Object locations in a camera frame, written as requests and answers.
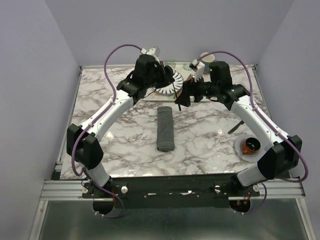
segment plate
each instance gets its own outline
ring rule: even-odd
[[[261,146],[259,151],[255,154],[252,154],[252,155],[243,154],[241,146],[242,146],[242,143],[248,138],[256,139],[257,137],[255,135],[249,135],[249,134],[238,136],[234,142],[235,151],[238,154],[238,156],[243,160],[250,163],[256,163],[262,158],[263,155],[265,155],[266,151],[264,150],[264,146]]]
[[[184,83],[184,78],[182,77],[181,73],[176,70],[173,70],[172,77],[174,79],[174,83],[166,87],[158,88],[155,91],[158,94],[162,94],[162,95],[171,95],[171,94],[174,94],[175,91],[178,93],[178,91],[182,88],[182,84]]]

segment folded towel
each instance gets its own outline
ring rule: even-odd
[[[158,130],[156,138],[156,148],[161,152],[175,150],[174,143],[174,119],[172,108],[160,106],[157,108]]]

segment cup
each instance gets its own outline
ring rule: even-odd
[[[208,52],[204,52],[200,56],[202,57],[205,54],[208,54]],[[215,59],[215,56],[213,54],[210,54],[200,60],[204,64],[204,74],[208,74],[210,72],[209,64],[212,63]]]
[[[249,137],[242,143],[242,154],[252,155],[257,153],[260,148],[261,144],[259,140],[254,137]]]

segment wall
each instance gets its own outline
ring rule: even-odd
[[[320,1],[294,1],[258,64],[258,78],[273,120],[303,141],[309,166],[303,186],[320,239]]]
[[[28,239],[79,67],[43,0],[0,7],[0,239]]]
[[[292,0],[46,0],[82,66],[103,65],[120,44],[157,45],[160,58],[191,61],[226,50],[256,64]],[[133,64],[137,50],[121,50],[111,64]],[[220,60],[237,63],[231,57]]]

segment white marble surface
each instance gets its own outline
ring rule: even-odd
[[[110,79],[116,86],[133,67],[109,68]],[[183,65],[175,69],[187,71]],[[234,84],[243,84],[249,89],[247,75],[238,65],[230,66]],[[252,69],[254,100],[264,110]],[[84,69],[76,98],[72,122],[81,124],[95,113],[112,95],[103,69]],[[172,107],[174,120],[175,150],[160,152],[156,148],[157,108]],[[234,133],[227,134],[240,119],[220,103],[192,103],[190,107],[178,106],[173,102],[139,101],[125,112],[108,130],[101,147],[104,152],[103,166],[113,177],[139,177],[163,175],[189,175],[211,173],[235,173],[250,166],[240,159],[234,142],[239,135],[252,134],[245,125]],[[61,179],[75,179],[71,168],[71,157],[63,152]]]

